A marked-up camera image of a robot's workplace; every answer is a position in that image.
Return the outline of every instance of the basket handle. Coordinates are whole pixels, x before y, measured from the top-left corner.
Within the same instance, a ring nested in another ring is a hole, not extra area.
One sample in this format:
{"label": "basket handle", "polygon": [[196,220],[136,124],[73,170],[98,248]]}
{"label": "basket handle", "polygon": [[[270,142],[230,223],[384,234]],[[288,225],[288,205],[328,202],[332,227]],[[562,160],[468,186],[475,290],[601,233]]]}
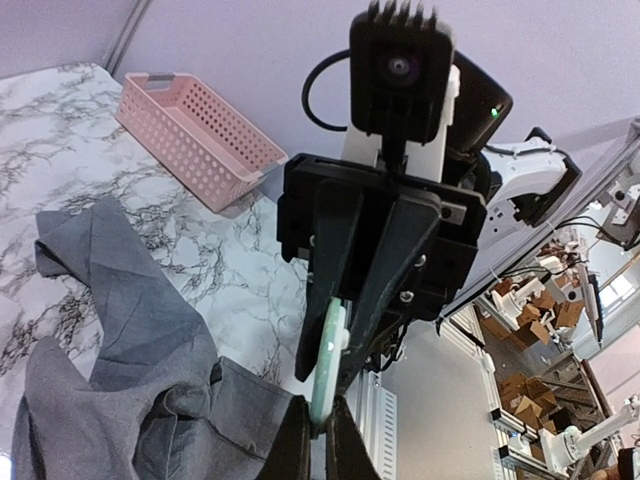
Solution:
{"label": "basket handle", "polygon": [[142,86],[145,90],[168,90],[176,78],[175,73],[153,73]]}

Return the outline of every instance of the pink plastic basket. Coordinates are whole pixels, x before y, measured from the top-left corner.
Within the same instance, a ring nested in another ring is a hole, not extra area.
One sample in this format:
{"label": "pink plastic basket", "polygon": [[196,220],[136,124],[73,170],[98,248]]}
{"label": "pink plastic basket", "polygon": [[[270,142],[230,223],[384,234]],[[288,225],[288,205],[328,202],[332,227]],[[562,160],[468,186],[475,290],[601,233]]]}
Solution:
{"label": "pink plastic basket", "polygon": [[218,212],[287,155],[193,75],[128,74],[116,119]]}

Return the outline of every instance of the robot workstation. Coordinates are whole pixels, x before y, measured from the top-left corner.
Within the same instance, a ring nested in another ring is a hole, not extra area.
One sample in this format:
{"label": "robot workstation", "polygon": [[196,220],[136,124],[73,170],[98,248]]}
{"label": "robot workstation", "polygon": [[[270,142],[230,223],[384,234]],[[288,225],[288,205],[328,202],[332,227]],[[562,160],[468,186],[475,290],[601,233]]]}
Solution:
{"label": "robot workstation", "polygon": [[[310,478],[310,445],[325,437],[331,479],[582,478],[576,463],[637,422],[638,398],[586,433],[536,431],[502,410],[473,310],[473,319],[444,316],[483,249],[549,223],[581,171],[539,127],[488,143],[513,99],[456,50],[435,11],[374,1],[349,39],[302,94],[315,124],[344,134],[342,156],[297,155],[278,201],[282,255],[308,261],[295,375],[313,377],[313,395],[291,402],[259,478]],[[348,126],[325,123],[309,103],[316,78],[341,60],[350,65]],[[545,273],[479,296],[508,324],[525,297],[558,283]],[[597,285],[584,285],[574,290],[601,338]],[[621,452],[615,478],[637,478],[635,452]]]}
{"label": "robot workstation", "polygon": [[640,4],[368,2],[0,0],[0,480],[640,479]]}

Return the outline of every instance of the window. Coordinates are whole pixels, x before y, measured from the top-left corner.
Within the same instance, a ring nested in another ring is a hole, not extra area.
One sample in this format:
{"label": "window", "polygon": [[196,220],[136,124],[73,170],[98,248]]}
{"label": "window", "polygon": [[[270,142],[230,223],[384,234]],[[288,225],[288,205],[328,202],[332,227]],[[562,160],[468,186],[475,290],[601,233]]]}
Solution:
{"label": "window", "polygon": [[620,275],[600,290],[600,302],[605,314],[613,312],[636,291],[633,284]]}

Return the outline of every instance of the marble table surface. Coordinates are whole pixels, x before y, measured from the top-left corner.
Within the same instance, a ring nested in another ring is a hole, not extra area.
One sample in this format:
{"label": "marble table surface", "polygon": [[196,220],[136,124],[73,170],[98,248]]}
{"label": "marble table surface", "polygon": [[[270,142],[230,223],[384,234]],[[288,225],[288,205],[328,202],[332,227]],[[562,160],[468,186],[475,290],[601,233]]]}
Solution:
{"label": "marble table surface", "polygon": [[202,314],[221,355],[294,393],[309,391],[293,376],[306,265],[282,260],[275,204],[252,193],[209,211],[113,118],[120,90],[95,65],[0,81],[2,464],[34,343],[54,335],[88,376],[102,335],[84,286],[36,272],[35,214],[77,212],[106,194]]}

